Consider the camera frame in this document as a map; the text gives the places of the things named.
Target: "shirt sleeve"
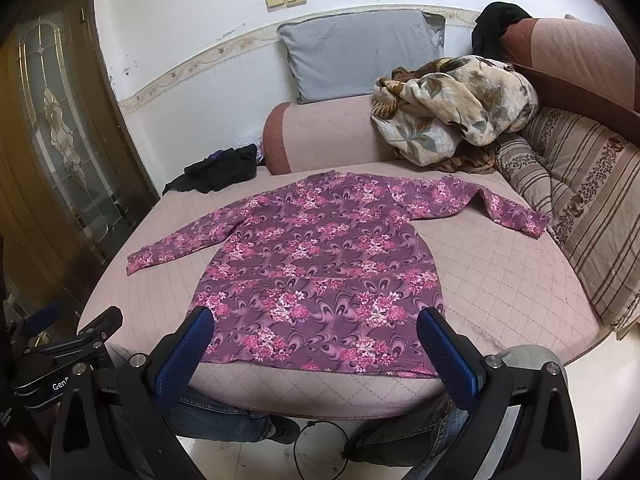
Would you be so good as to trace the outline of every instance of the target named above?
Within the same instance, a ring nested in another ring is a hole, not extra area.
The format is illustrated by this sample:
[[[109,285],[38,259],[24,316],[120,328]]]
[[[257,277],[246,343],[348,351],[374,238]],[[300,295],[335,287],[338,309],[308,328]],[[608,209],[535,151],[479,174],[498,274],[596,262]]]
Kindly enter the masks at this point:
[[[495,223],[540,238],[551,218],[548,214],[520,205],[485,186],[446,176],[439,180],[395,178],[388,181],[394,201],[411,220],[444,218],[463,210],[475,195],[484,201]]]
[[[204,215],[159,242],[144,246],[130,254],[127,257],[127,276],[137,270],[177,260],[187,254],[224,242],[244,221],[248,211],[247,200],[235,202]]]

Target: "white floor tile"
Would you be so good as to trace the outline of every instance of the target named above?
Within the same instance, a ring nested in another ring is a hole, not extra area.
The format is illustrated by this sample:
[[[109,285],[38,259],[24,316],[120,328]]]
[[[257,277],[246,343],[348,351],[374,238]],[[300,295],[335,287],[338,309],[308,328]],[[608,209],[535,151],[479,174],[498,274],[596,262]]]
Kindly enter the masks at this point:
[[[578,425],[582,480],[597,480],[640,414],[640,326],[622,341],[609,335],[566,371]]]
[[[238,469],[239,442],[215,442],[184,438],[178,440],[207,480],[232,480]]]
[[[306,419],[294,419],[304,428]],[[353,434],[363,423],[359,420],[336,421],[347,435]],[[344,465],[340,452],[344,447],[344,435],[330,424],[316,424],[307,428],[298,441],[296,455],[305,480],[328,480]],[[340,480],[401,479],[408,468],[389,468],[371,464],[349,462]],[[256,444],[242,444],[235,480],[296,480],[300,477],[293,460],[293,444],[283,446],[270,440]]]

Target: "person's leg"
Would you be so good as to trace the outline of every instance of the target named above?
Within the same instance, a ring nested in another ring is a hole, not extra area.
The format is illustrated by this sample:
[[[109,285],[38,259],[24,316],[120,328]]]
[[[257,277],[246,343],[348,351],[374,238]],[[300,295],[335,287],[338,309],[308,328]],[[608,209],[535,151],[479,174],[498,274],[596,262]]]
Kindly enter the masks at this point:
[[[442,394],[409,413],[367,424],[348,440],[344,457],[391,467],[415,466],[448,447],[465,420],[466,412]]]
[[[540,368],[548,362],[556,363],[562,371],[564,382],[568,384],[566,370],[562,365],[562,361],[551,350],[543,346],[513,346],[503,350],[497,356],[510,367],[528,368],[529,370],[540,370]],[[519,413],[519,406],[510,406],[507,408],[507,412],[495,436],[494,443],[474,480],[486,480],[494,474],[498,462],[509,443]],[[442,458],[449,446],[453,444],[458,433],[462,430],[464,422],[466,422],[466,412],[453,406],[450,412],[444,416],[440,424],[439,431],[442,437],[436,440],[436,444],[431,449],[429,456],[422,463],[411,469],[402,480],[424,480],[438,463],[438,460]]]
[[[192,388],[164,414],[164,419],[176,435],[224,442],[268,438],[290,444],[300,434],[300,427],[289,418],[235,408]]]
[[[561,361],[551,350],[537,345],[512,347],[498,354],[511,367],[540,370],[547,362],[555,362],[566,373]],[[486,466],[498,459],[508,442],[517,419],[519,407],[508,412],[491,448]],[[466,423],[467,413],[453,405],[450,397],[425,402],[406,415],[376,421],[369,428],[352,437],[345,446],[345,458],[356,462],[370,462],[388,466],[414,466],[403,480],[425,478],[446,450],[455,441]]]
[[[130,467],[142,480],[156,480],[145,459],[124,409],[112,406],[120,447]],[[223,442],[259,442],[269,439],[290,444],[300,434],[299,425],[279,415],[255,413],[217,402],[197,390],[188,388],[180,402],[163,414],[176,435]]]

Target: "pink quilted mattress cover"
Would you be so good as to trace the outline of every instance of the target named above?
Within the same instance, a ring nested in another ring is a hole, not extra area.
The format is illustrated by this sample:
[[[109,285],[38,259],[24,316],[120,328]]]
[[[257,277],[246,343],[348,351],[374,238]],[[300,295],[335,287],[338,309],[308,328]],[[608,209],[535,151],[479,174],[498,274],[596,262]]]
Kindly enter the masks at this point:
[[[407,162],[376,162],[337,171],[439,178]],[[111,262],[89,299],[80,326],[114,304],[124,316],[111,344],[150,352],[184,320],[193,291],[218,246],[126,275],[127,255],[239,198],[309,174],[270,175],[220,192],[167,193]],[[526,204],[500,173],[456,176]],[[484,354],[517,344],[551,348],[568,362],[604,334],[573,269],[545,233],[539,240],[491,222],[481,205],[452,218],[412,222],[433,253],[450,325]],[[405,412],[442,391],[437,379],[360,376],[269,368],[248,362],[201,363],[191,380],[201,392],[235,406],[313,418],[380,418]]]

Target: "wall border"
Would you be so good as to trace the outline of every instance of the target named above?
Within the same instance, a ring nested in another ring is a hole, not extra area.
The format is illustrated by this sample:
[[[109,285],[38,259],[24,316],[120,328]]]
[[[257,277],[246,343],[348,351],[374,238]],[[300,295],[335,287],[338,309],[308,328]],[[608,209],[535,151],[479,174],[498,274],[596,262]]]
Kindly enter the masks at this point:
[[[395,9],[418,9],[423,12],[432,12],[444,16],[447,25],[459,27],[475,27],[476,18],[479,11],[458,9],[455,7],[441,7],[432,5],[372,5],[362,7],[349,7],[346,9],[334,9],[325,12],[316,12],[297,16],[288,20],[273,23],[265,27],[257,28],[230,40],[223,41],[191,57],[187,61],[180,63],[167,72],[158,76],[151,83],[147,84],[131,97],[118,102],[123,115],[129,115],[144,105],[151,102],[156,97],[167,92],[171,88],[180,84],[188,78],[204,72],[218,63],[226,61],[236,56],[241,56],[247,52],[262,46],[281,41],[276,33],[276,29],[283,23],[299,23],[311,18],[321,16],[331,16],[335,14],[347,14],[350,12],[366,12],[368,10],[395,10]]]

